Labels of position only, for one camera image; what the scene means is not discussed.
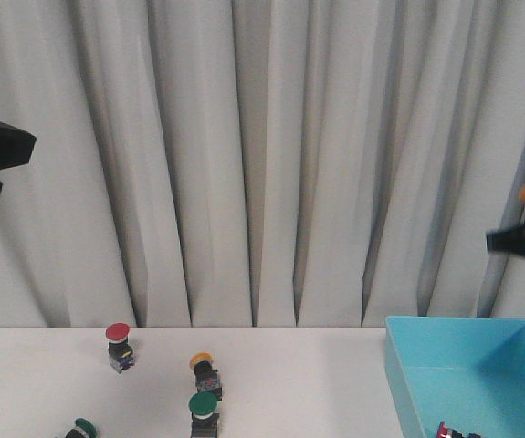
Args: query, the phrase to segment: green push button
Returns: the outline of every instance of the green push button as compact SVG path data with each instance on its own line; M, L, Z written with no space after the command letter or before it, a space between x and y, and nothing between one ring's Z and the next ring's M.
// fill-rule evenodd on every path
M96 432L96 428L93 426L91 422L89 422L85 418L76 419L76 426L86 431L89 438L96 438L98 436L98 433Z
M217 407L217 397L211 392L198 392L189 401L189 410L195 415L209 415Z

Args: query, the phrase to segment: white table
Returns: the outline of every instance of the white table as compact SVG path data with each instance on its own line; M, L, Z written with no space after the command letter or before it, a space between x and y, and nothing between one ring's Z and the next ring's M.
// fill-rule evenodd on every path
M0 328L0 437L189 437L188 361L211 352L224 384L220 438L401 437L383 328L133 328L118 374L102 328Z

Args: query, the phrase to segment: curtain fold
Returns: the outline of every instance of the curtain fold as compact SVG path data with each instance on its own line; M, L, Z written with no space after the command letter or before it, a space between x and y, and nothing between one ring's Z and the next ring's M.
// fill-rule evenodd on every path
M244 172L229 2L152 2L164 142L172 161L194 326L249 326Z
M525 2L0 1L0 326L525 318Z
M146 5L70 5L136 319L189 326Z

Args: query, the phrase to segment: plastic bin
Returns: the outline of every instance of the plastic bin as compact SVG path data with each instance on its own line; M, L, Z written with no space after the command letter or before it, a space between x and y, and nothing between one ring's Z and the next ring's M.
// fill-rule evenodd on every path
M525 438L525 320L389 317L385 368L404 438Z

